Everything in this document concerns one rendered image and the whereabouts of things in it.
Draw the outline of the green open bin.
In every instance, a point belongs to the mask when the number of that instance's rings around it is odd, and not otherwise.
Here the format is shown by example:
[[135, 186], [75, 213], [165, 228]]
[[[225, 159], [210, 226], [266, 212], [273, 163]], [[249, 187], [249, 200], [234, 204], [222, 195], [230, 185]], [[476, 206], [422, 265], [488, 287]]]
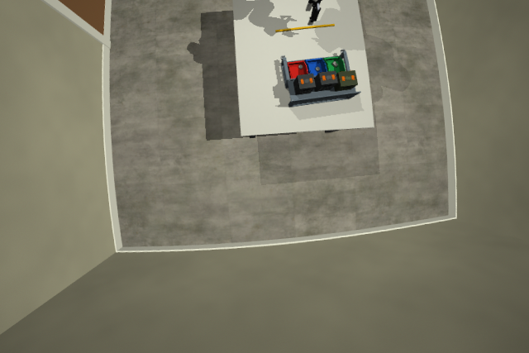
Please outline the green open bin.
[[[336, 71], [337, 73], [341, 71], [346, 71], [344, 61], [342, 60], [340, 56], [325, 58], [324, 61], [326, 62], [327, 71]], [[334, 67], [332, 64], [334, 61], [337, 62], [338, 64], [336, 67]]]

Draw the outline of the grey metal shelf rack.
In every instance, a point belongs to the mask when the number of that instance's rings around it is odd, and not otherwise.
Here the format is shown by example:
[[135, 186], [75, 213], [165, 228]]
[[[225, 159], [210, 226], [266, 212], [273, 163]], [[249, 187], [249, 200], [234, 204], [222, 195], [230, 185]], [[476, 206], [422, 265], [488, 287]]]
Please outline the grey metal shelf rack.
[[[295, 79], [291, 79], [289, 77], [288, 64], [287, 64], [286, 58], [284, 58], [284, 57], [285, 57], [285, 55], [281, 56], [281, 60], [282, 60], [281, 66], [282, 66], [282, 70], [283, 70], [284, 83], [286, 83], [286, 81], [287, 81], [287, 85], [288, 85], [287, 87], [285, 86], [285, 88], [288, 88], [289, 94], [290, 94], [290, 99], [291, 99], [291, 101], [288, 104], [288, 107], [292, 107], [292, 106], [296, 107], [296, 106], [302, 106], [302, 105], [308, 105], [308, 104], [314, 104], [314, 103], [326, 103], [326, 102], [332, 102], [332, 101], [345, 100], [345, 99], [348, 99], [348, 98], [349, 99], [353, 98], [358, 93], [361, 93], [361, 91], [360, 92], [356, 92], [355, 91], [355, 87], [352, 88], [352, 89], [349, 89], [349, 90], [342, 90], [342, 91], [335, 91], [335, 89], [333, 87], [330, 90], [324, 90], [324, 91], [315, 92], [315, 90], [313, 89], [313, 91], [311, 93], [296, 95], [295, 94], [295, 90], [294, 90], [294, 85], [293, 85], [293, 81]], [[349, 61], [348, 61], [348, 57], [347, 57], [347, 53], [346, 53], [345, 49], [341, 50], [340, 57], [342, 59], [344, 58], [346, 71], [347, 70], [350, 71]], [[282, 63], [284, 63], [284, 64], [282, 64]], [[342, 95], [342, 94], [345, 94], [345, 95]], [[340, 95], [342, 95], [343, 97], [341, 97]], [[349, 97], [347, 97], [347, 96], [349, 96]], [[319, 98], [319, 100], [316, 99], [316, 98]], [[324, 100], [322, 100], [322, 99], [324, 99]]]

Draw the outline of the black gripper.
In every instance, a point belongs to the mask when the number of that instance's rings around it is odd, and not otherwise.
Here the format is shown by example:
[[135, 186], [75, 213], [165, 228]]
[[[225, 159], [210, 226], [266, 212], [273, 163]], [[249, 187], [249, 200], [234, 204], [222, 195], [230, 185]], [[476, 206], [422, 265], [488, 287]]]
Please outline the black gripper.
[[317, 0], [317, 2], [314, 2], [313, 0], [309, 0], [306, 11], [311, 11], [312, 8], [312, 15], [309, 17], [308, 26], [312, 26], [312, 24], [317, 20], [318, 14], [321, 11], [321, 8], [319, 7], [322, 0]]

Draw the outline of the red open bin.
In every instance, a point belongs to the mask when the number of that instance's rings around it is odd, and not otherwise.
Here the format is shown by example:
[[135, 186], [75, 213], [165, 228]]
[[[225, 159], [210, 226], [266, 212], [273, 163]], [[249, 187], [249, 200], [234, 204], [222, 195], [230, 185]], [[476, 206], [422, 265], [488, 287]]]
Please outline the red open bin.
[[[295, 64], [296, 63], [296, 64]], [[308, 74], [307, 72], [307, 66], [304, 62], [304, 60], [302, 61], [294, 61], [294, 62], [288, 62], [288, 72], [289, 72], [289, 77], [291, 79], [293, 78], [296, 78], [297, 75], [300, 75], [300, 74]], [[303, 68], [300, 69], [298, 66], [299, 65], [302, 65]], [[290, 68], [289, 68], [290, 67]]]

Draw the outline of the blue bin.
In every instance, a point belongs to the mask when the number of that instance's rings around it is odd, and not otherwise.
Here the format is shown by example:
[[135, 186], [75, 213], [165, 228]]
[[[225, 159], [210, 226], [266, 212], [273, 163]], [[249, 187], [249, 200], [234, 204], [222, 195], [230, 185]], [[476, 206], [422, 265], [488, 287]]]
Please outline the blue bin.
[[[321, 73], [321, 72], [327, 72], [326, 63], [324, 62], [322, 58], [305, 60], [304, 62], [307, 66], [307, 71], [309, 74], [313, 73], [314, 75], [317, 75], [318, 73]], [[320, 70], [316, 71], [316, 67], [319, 67]]]

